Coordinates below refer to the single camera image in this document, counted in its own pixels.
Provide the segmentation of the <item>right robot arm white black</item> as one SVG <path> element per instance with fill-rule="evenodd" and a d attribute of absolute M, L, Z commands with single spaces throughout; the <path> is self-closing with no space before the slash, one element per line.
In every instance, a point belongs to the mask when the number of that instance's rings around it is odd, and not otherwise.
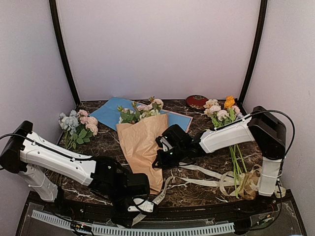
<path fill-rule="evenodd" d="M 179 125 L 172 125 L 156 138 L 160 150 L 152 167 L 169 169 L 179 166 L 185 158 L 201 157 L 222 148 L 256 142 L 263 161 L 258 182 L 259 196 L 252 201 L 251 209 L 262 213 L 270 205 L 269 197 L 274 193 L 285 157 L 292 146 L 286 143 L 286 126 L 275 117 L 275 113 L 289 117 L 283 112 L 256 106 L 250 114 L 214 130 L 202 131 L 195 137 Z"/>

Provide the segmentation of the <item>white rose fake flower stem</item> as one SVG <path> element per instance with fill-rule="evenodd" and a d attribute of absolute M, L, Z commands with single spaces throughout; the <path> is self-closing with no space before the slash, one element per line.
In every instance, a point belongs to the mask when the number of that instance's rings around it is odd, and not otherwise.
<path fill-rule="evenodd" d="M 133 110 L 124 108 L 123 106 L 117 107 L 117 110 L 120 112 L 119 123 L 135 124 L 140 121 L 141 112 L 137 108 L 137 103 L 133 101 L 131 105 Z"/>

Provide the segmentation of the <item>pink rose fake flower stem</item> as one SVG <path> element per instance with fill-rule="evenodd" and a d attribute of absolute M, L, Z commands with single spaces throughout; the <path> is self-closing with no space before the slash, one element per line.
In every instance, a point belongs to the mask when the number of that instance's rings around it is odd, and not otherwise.
<path fill-rule="evenodd" d="M 160 111 L 163 109 L 164 102 L 161 99 L 153 96 L 149 98 L 149 101 L 149 105 L 137 106 L 137 110 L 140 112 L 140 119 L 159 115 Z"/>

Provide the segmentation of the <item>brown twine ribbon bundle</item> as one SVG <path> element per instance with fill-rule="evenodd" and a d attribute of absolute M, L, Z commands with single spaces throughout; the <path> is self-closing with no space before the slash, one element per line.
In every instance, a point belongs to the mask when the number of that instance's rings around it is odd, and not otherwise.
<path fill-rule="evenodd" d="M 258 192 L 258 183 L 260 180 L 261 169 L 252 169 L 246 172 L 241 181 L 238 195 L 248 201 L 254 200 Z"/>

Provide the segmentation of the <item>beige pink wrapping paper sheet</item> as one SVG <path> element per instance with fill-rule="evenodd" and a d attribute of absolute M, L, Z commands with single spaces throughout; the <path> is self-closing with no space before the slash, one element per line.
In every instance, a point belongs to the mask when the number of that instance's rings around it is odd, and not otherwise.
<path fill-rule="evenodd" d="M 163 184 L 162 170 L 152 167 L 159 150 L 156 138 L 161 136 L 167 128 L 167 114 L 148 117 L 136 124 L 116 125 L 125 159 L 134 174 L 147 175 L 150 193 L 153 195 L 161 191 Z"/>

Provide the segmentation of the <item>white printed ribbon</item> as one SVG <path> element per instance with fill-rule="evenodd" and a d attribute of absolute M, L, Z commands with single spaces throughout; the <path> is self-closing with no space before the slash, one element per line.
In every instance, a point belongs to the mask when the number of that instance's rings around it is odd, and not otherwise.
<path fill-rule="evenodd" d="M 207 170 L 197 165 L 187 165 L 183 166 L 184 169 L 200 171 L 210 177 L 214 177 L 217 180 L 204 180 L 204 179 L 192 179 L 192 178 L 184 178 L 180 177 L 179 179 L 185 181 L 186 183 L 191 183 L 200 186 L 206 187 L 214 187 L 218 188 L 222 195 L 226 197 L 235 197 L 234 192 L 234 183 L 232 171 L 226 172 L 223 175 L 214 171 Z M 252 169 L 261 169 L 260 180 L 258 183 L 258 194 L 261 196 L 270 197 L 273 194 L 276 194 L 277 198 L 284 196 L 286 190 L 284 188 L 280 188 L 280 192 L 276 193 L 276 182 L 279 180 L 280 174 L 279 169 L 275 169 L 274 172 L 267 171 L 266 168 L 255 164 Z"/>

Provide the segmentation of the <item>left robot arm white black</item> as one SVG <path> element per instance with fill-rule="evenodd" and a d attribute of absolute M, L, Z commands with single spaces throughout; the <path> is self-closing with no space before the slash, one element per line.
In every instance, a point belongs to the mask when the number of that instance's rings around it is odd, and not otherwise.
<path fill-rule="evenodd" d="M 24 121 L 12 133 L 0 154 L 0 165 L 19 174 L 42 200 L 58 214 L 69 211 L 69 202 L 59 196 L 59 187 L 42 171 L 54 171 L 88 187 L 94 194 L 107 196 L 113 205 L 113 223 L 131 228 L 136 214 L 156 213 L 157 204 L 149 201 L 149 180 L 146 174 L 133 174 L 111 157 L 81 155 L 44 140 Z"/>

